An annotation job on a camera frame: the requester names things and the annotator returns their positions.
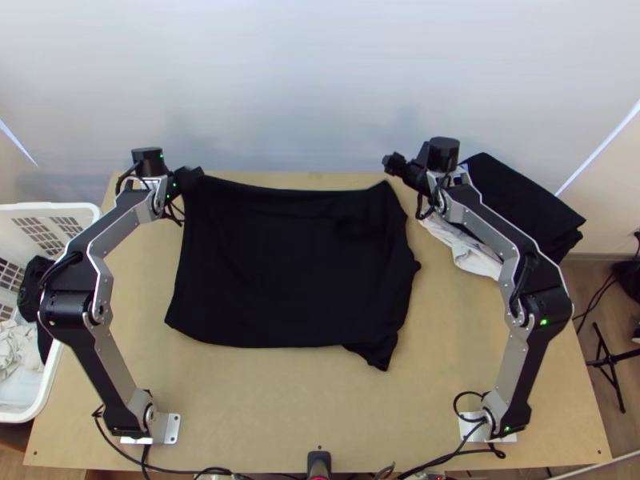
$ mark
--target white wall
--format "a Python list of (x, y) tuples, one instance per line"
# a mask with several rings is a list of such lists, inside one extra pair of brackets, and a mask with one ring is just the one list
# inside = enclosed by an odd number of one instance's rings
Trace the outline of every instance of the white wall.
[(584, 239), (572, 250), (582, 254), (632, 254), (640, 230), (640, 115), (560, 194), (586, 218)]
[(59, 199), (40, 169), (0, 131), (0, 204)]
[(436, 134), (555, 191), (640, 98), (637, 0), (10, 0), (0, 118), (65, 199), (171, 166), (379, 170)]

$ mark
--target tripod stand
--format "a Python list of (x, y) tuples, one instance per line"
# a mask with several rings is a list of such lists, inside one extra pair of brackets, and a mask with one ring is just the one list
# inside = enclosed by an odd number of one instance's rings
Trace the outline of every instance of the tripod stand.
[[(635, 350), (630, 350), (625, 352), (624, 354), (612, 355), (609, 352), (609, 348), (606, 346), (606, 342), (602, 333), (600, 333), (600, 329), (598, 328), (598, 324), (596, 322), (593, 323), (595, 333), (598, 336), (598, 352), (595, 355), (595, 360), (587, 362), (587, 366), (595, 366), (598, 368), (605, 378), (609, 381), (609, 383), (615, 388), (615, 393), (618, 396), (618, 404), (620, 406), (620, 411), (626, 413), (625, 403), (622, 400), (622, 392), (620, 391), (620, 383), (618, 382), (618, 376), (615, 373), (615, 364), (621, 362), (622, 360), (627, 360), (628, 358), (638, 357), (640, 356), (640, 348)], [(611, 368), (611, 375), (609, 375), (604, 367), (609, 366)]]

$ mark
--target black fabric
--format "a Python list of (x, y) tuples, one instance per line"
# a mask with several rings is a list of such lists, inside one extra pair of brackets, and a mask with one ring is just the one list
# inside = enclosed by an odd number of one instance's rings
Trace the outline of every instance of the black fabric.
[(616, 262), (611, 270), (625, 293), (640, 303), (640, 260)]
[(38, 352), (43, 364), (46, 363), (46, 358), (49, 356), (53, 339), (38, 321), (38, 308), (40, 307), (40, 294), (42, 293), (42, 289), (38, 287), (38, 282), (53, 264), (53, 260), (39, 255), (29, 260), (25, 268), (25, 277), (18, 291), (18, 311), (20, 315), (28, 322), (36, 322), (37, 324)]
[(182, 197), (168, 325), (228, 346), (344, 345), (387, 369), (420, 269), (387, 182), (305, 191), (204, 176)]
[(464, 161), (482, 201), (531, 236), (556, 263), (582, 239), (585, 219), (563, 201), (488, 154)]

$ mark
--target cable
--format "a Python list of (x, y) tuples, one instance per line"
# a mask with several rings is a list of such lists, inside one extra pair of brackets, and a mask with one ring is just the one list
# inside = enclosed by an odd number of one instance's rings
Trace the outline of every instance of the cable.
[[(447, 175), (441, 176), (438, 179), (438, 181), (435, 184), (434, 191), (431, 192), (431, 198), (437, 198), (438, 192), (442, 188), (442, 185), (444, 185), (445, 180), (447, 180), (448, 178), (449, 178), (449, 175), (447, 174)], [(423, 213), (422, 212), (422, 194), (418, 193), (418, 206), (416, 207), (415, 217), (418, 220), (424, 220), (425, 218), (429, 217), (433, 212), (435, 212), (434, 203), (436, 201), (437, 200), (433, 200), (433, 202), (429, 201), (429, 208), (427, 208), (425, 213)]]
[[(129, 177), (131, 175), (131, 173), (138, 168), (138, 166), (142, 163), (142, 160), (138, 160), (136, 163), (134, 163), (124, 174), (120, 175), (118, 177), (118, 180), (115, 183), (115, 194), (116, 196), (118, 196), (120, 194), (120, 190), (122, 189), (122, 182), (124, 182), (127, 177)], [(142, 182), (144, 184), (144, 186), (146, 187), (147, 190), (150, 190), (149, 186), (146, 184), (146, 182), (144, 180), (142, 180), (142, 178), (140, 178), (137, 175), (132, 175), (133, 177), (136, 177), (138, 180), (140, 180), (140, 182)]]
[(149, 456), (149, 450), (151, 450), (151, 444), (147, 444), (144, 445), (144, 447), (142, 448), (142, 459), (140, 460), (140, 467), (142, 468), (142, 476), (145, 478), (145, 480), (151, 480), (151, 478), (149, 478), (149, 474), (146, 471), (146, 458)]
[(458, 445), (458, 448), (455, 449), (453, 452), (451, 452), (450, 454), (446, 454), (443, 455), (441, 457), (438, 457), (434, 460), (431, 460), (430, 462), (427, 463), (423, 463), (422, 465), (416, 466), (415, 468), (412, 468), (411, 470), (408, 470), (400, 475), (398, 475), (398, 480), (404, 480), (404, 478), (408, 478), (413, 474), (416, 474), (417, 472), (423, 471), (427, 468), (430, 468), (432, 466), (436, 466), (436, 465), (441, 465), (443, 463), (447, 463), (449, 460), (451, 460), (453, 457), (457, 457), (459, 455), (468, 455), (468, 454), (494, 454), (496, 457), (503, 459), (506, 457), (506, 454), (502, 451), (502, 450), (498, 450), (495, 448), (493, 443), (489, 443), (489, 448), (478, 448), (478, 449), (473, 449), (473, 450), (464, 450), (461, 451), (462, 448), (464, 447), (464, 445), (466, 444), (467, 440), (469, 440), (470, 436), (473, 435), (475, 433), (475, 431), (477, 429), (479, 429), (481, 426), (483, 426), (486, 423), (486, 419), (484, 422), (480, 422), (477, 423), (474, 428), (472, 428), (468, 434), (466, 434), (463, 438), (462, 441), (460, 442), (460, 445)]
[(458, 411), (458, 400), (462, 397), (464, 397), (465, 395), (476, 395), (477, 397), (480, 397), (480, 399), (484, 399), (485, 395), (487, 395), (489, 392), (485, 392), (484, 394), (479, 394), (478, 392), (473, 392), (471, 390), (467, 390), (464, 392), (460, 392), (459, 394), (457, 394), (454, 397), (454, 412), (457, 416), (459, 416), (462, 420), (464, 420), (465, 422), (470, 422), (470, 423), (478, 423), (478, 422), (482, 422), (483, 420), (486, 421), (486, 419), (484, 417), (480, 417), (480, 418), (467, 418), (467, 417), (463, 417), (460, 412)]
[(384, 467), (382, 470), (374, 475), (374, 480), (382, 480), (384, 478), (388, 478), (395, 469), (395, 462), (391, 463), (391, 465)]
[[(635, 254), (630, 260), (631, 262), (638, 260), (638, 255), (640, 254), (640, 230), (634, 232), (634, 237), (636, 238), (636, 240), (638, 240), (638, 247), (635, 249)], [(614, 278), (614, 274), (611, 273), (606, 278), (606, 280), (602, 283), (600, 288), (596, 290), (596, 292), (594, 293), (594, 296), (591, 297), (591, 300), (589, 300), (589, 303), (586, 306), (586, 310), (582, 312), (580, 315), (576, 315), (571, 319), (571, 320), (578, 320), (579, 318), (582, 319), (582, 321), (580, 322), (580, 325), (576, 329), (576, 332), (575, 332), (576, 334), (579, 334), (580, 330), (582, 330), (582, 327), (586, 322), (586, 316), (590, 314), (595, 309), (596, 306), (598, 306), (598, 304), (600, 303), (600, 300), (602, 300), (602, 296), (616, 282), (618, 282), (618, 280)]]
[(162, 214), (162, 218), (168, 218), (169, 220), (171, 220), (171, 221), (175, 222), (175, 224), (176, 224), (176, 225), (178, 225), (178, 226), (182, 227), (182, 225), (183, 225), (183, 224), (184, 224), (184, 222), (185, 222), (184, 214), (182, 214), (182, 219), (180, 219), (180, 218), (176, 217), (176, 216), (175, 216), (175, 214), (174, 214), (174, 208), (175, 208), (176, 210), (178, 210), (178, 211), (182, 212), (179, 208), (177, 208), (177, 207), (176, 207), (175, 205), (173, 205), (172, 203), (167, 203), (167, 204), (165, 204), (165, 211), (164, 211), (164, 213)]
[(582, 327), (584, 326), (585, 322), (586, 322), (586, 316), (588, 314), (590, 314), (596, 306), (598, 306), (598, 304), (600, 303), (600, 300), (602, 300), (602, 297), (604, 296), (605, 292), (611, 288), (612, 285), (614, 285), (615, 283), (618, 282), (617, 279), (613, 279), (611, 280), (611, 278), (614, 276), (614, 274), (609, 275), (609, 277), (606, 278), (606, 280), (604, 281), (604, 283), (602, 284), (602, 286), (598, 289), (598, 291), (596, 291), (596, 293), (594, 294), (593, 297), (591, 297), (591, 300), (589, 300), (589, 304), (586, 307), (586, 310), (581, 313), (580, 315), (576, 315), (575, 317), (573, 317), (571, 320), (577, 320), (578, 318), (582, 318), (582, 320), (580, 321), (580, 325), (578, 326), (578, 328), (576, 329), (575, 333), (576, 335), (580, 334), (580, 330), (582, 330)]
[(78, 263), (82, 260), (82, 254), (80, 252), (71, 252), (68, 255), (65, 255), (60, 262), (54, 263), (49, 269), (44, 273), (44, 275), (40, 278), (38, 282), (38, 288), (41, 290), (46, 282), (58, 274), (64, 268), (67, 268), (69, 265), (73, 265), (74, 263)]
[(464, 437), (462, 437), (462, 441), (460, 442), (460, 445), (458, 445), (458, 448), (455, 449), (453, 452), (451, 452), (450, 454), (445, 454), (441, 457), (438, 457), (434, 460), (431, 460), (430, 462), (427, 463), (423, 463), (420, 466), (416, 466), (415, 468), (412, 468), (411, 470), (408, 470), (406, 472), (403, 472), (402, 474), (400, 474), (398, 476), (398, 480), (404, 480), (404, 478), (408, 478), (413, 474), (416, 474), (418, 472), (421, 472), (427, 468), (430, 468), (432, 466), (436, 466), (436, 465), (441, 465), (443, 463), (447, 463), (449, 460), (451, 460), (453, 457), (457, 457), (459, 455), (468, 455), (468, 454), (494, 454), (496, 457), (500, 458), (501, 460), (506, 458), (506, 454), (502, 451), (502, 450), (498, 450), (497, 448), (495, 448), (494, 444), (489, 442), (489, 448), (477, 448), (477, 449), (472, 449), (472, 450), (464, 450), (462, 451), (462, 448), (464, 447), (464, 445), (467, 443), (467, 441), (469, 440), (469, 438), (471, 437), (471, 435), (473, 435), (475, 433), (475, 431), (477, 429), (479, 429), (481, 426), (485, 425), (486, 423), (488, 423), (488, 421), (486, 420), (486, 418), (482, 417), (482, 418), (466, 418), (463, 417), (460, 412), (458, 411), (458, 400), (465, 396), (465, 395), (476, 395), (477, 397), (480, 397), (480, 399), (484, 398), (485, 395), (487, 395), (489, 392), (485, 392), (484, 394), (480, 394), (478, 392), (473, 392), (471, 390), (468, 391), (464, 391), (461, 392), (460, 394), (456, 395), (454, 398), (454, 412), (455, 414), (460, 417), (462, 420), (464, 420), (465, 422), (469, 422), (469, 423), (475, 423), (474, 428), (472, 428), (468, 434), (466, 434)]
[(524, 255), (520, 278), (516, 282), (514, 291), (511, 292), (511, 296), (509, 296), (509, 308), (514, 318), (518, 317), (518, 299), (520, 298), (520, 295), (522, 295), (522, 291), (529, 280), (529, 276), (534, 271), (537, 264), (538, 259), (535, 255), (531, 253)]
[(174, 205), (173, 203), (171, 203), (171, 206), (172, 206), (173, 208), (175, 208), (175, 209), (176, 209), (180, 214), (182, 214), (182, 216), (183, 216), (183, 217), (185, 216), (185, 213), (184, 213), (182, 210), (180, 210), (179, 208), (177, 208), (177, 207), (176, 207), (176, 205)]
[[(178, 475), (196, 475), (196, 478), (200, 475), (203, 474), (218, 474), (218, 475), (232, 475), (233, 472), (227, 468), (222, 468), (220, 466), (209, 466), (207, 468), (205, 468), (204, 470), (172, 470), (169, 468), (161, 468), (160, 466), (155, 466), (155, 465), (151, 465), (149, 463), (146, 462), (146, 455), (149, 454), (149, 452), (142, 452), (142, 461), (137, 460), (136, 458), (131, 457), (130, 455), (128, 455), (127, 453), (123, 452), (122, 450), (120, 450), (110, 439), (109, 437), (106, 436), (105, 431), (102, 429), (102, 427), (100, 426), (100, 421), (98, 420), (101, 416), (102, 416), (102, 412), (104, 409), (104, 405), (100, 405), (95, 412), (93, 412), (91, 414), (91, 416), (94, 418), (94, 422), (96, 427), (98, 428), (98, 431), (100, 432), (100, 435), (102, 436), (102, 438), (104, 438), (104, 440), (109, 444), (109, 446), (111, 448), (113, 448), (116, 452), (118, 452), (121, 456), (123, 456), (124, 458), (126, 458), (127, 460), (129, 460), (132, 463), (135, 463), (136, 465), (140, 466), (141, 468), (143, 468), (143, 474), (145, 474), (146, 470), (144, 469), (149, 469), (149, 470), (154, 470), (157, 472), (162, 472), (164, 474), (178, 474)], [(247, 477), (246, 475), (241, 475), (244, 478), (247, 478), (248, 480), (253, 480), (250, 477)]]

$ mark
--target wooden floor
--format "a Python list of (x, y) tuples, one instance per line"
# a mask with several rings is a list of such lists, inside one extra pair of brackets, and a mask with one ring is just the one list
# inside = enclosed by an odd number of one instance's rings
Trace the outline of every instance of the wooden floor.
[[(571, 298), (575, 303), (576, 312), (581, 313), (586, 308), (593, 293), (609, 275), (610, 264), (593, 261), (567, 261), (562, 264), (562, 271), (564, 272)], [(598, 322), (611, 353), (619, 354), (638, 346), (632, 343), (630, 336), (639, 319), (640, 305), (627, 297), (619, 286), (611, 287), (606, 292), (598, 308), (589, 315), (585, 327), (580, 333), (580, 344), (585, 358), (589, 360), (594, 358), (598, 344), (595, 333), (591, 328), (592, 322)], [(616, 371), (622, 385), (622, 395), (627, 407), (626, 414), (622, 414), (618, 410), (615, 392), (602, 374), (593, 368), (590, 368), (589, 372), (614, 457), (632, 450), (640, 450), (640, 357), (619, 363)], [(558, 408), (571, 408), (571, 405), (558, 406)], [(552, 475), (559, 475), (579, 467), (554, 467), (550, 469), (550, 472)], [(2, 478), (6, 480), (84, 480), (86, 476), (84, 470), (24, 467), (22, 466), (21, 454), (1, 450), (0, 472), (2, 472)], [(478, 480), (483, 478), (487, 480), (542, 480), (549, 477), (549, 473), (543, 468), (473, 470), (470, 472), (448, 472), (448, 475), (458, 480), (463, 480), (464, 478), (476, 478)], [(169, 477), (184, 478), (156, 474), (152, 474), (151, 477), (157, 480)], [(275, 476), (271, 475), (265, 475), (265, 477), (268, 477), (269, 480), (276, 479)], [(142, 475), (138, 473), (92, 472), (86, 476), (86, 480), (111, 480), (116, 478), (134, 479), (142, 478)], [(640, 456), (592, 470), (575, 478), (577, 480), (636, 480), (640, 478)]]

